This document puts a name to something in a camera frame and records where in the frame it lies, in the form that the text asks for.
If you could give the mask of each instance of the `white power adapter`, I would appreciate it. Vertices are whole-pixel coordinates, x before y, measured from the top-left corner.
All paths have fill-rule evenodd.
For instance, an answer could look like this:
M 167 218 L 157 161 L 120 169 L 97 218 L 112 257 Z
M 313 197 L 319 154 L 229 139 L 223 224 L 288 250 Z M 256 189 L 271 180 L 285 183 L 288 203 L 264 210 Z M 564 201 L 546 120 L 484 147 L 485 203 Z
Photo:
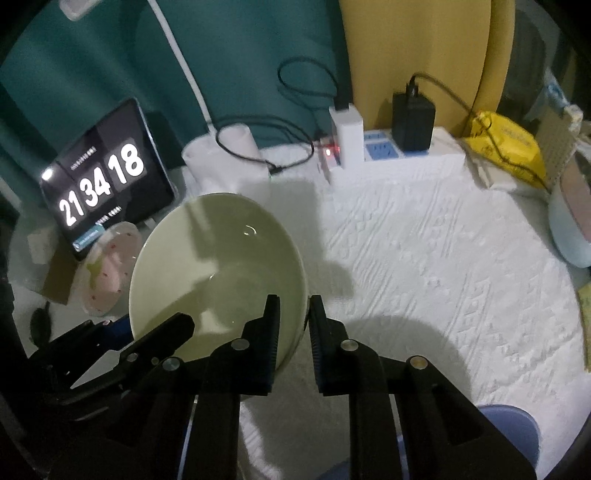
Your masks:
M 363 118 L 352 103 L 346 110 L 330 107 L 329 113 L 336 161 L 345 169 L 363 165 Z

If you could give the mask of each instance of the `teal curtain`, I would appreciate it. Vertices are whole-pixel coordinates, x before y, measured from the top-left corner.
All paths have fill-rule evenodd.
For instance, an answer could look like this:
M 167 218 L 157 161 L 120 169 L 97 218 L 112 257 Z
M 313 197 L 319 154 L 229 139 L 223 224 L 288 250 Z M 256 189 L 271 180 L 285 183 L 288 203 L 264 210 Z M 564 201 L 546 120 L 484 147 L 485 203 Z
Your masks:
M 283 91 L 276 69 L 290 56 L 324 62 L 351 89 L 338 0 L 158 0 L 212 117 L 279 115 L 314 135 L 327 131 L 323 99 Z M 314 66 L 286 78 L 330 92 Z M 0 177 L 41 202 L 43 168 L 121 100 L 134 96 L 167 167 L 207 131 L 201 111 L 145 0 L 103 0 L 78 22 L 51 1 L 0 67 Z M 260 147 L 285 139 L 261 135 Z

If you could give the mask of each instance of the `power adapter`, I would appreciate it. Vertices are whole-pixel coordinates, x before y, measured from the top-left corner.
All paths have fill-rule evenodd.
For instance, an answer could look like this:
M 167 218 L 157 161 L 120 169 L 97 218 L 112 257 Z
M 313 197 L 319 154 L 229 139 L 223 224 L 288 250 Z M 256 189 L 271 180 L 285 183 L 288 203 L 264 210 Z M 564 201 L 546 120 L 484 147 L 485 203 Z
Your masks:
M 352 103 L 348 104 L 347 108 L 330 107 L 329 113 L 336 161 L 343 168 L 363 165 L 363 117 Z
M 435 105 L 412 80 L 405 93 L 392 95 L 392 139 L 403 152 L 428 150 L 435 124 Z

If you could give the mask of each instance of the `black power adapter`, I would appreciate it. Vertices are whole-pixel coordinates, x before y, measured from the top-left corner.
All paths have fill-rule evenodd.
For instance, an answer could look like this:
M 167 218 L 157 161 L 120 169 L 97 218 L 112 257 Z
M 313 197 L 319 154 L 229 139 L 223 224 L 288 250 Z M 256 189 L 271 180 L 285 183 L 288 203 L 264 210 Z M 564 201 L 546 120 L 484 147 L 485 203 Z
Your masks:
M 435 105 L 419 94 L 414 78 L 405 93 L 392 95 L 392 139 L 403 152 L 428 150 L 435 124 Z

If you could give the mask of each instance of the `blue container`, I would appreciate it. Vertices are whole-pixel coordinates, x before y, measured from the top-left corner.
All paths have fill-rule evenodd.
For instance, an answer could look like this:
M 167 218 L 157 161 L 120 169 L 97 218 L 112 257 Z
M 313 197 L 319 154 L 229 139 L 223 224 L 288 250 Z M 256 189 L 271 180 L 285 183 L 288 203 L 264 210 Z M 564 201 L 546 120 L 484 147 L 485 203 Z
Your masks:
M 540 457 L 540 428 L 525 410 L 509 405 L 485 405 L 478 410 L 535 466 Z M 402 478 L 408 480 L 408 464 L 402 436 L 398 436 Z M 349 461 L 332 467 L 318 480 L 349 480 Z

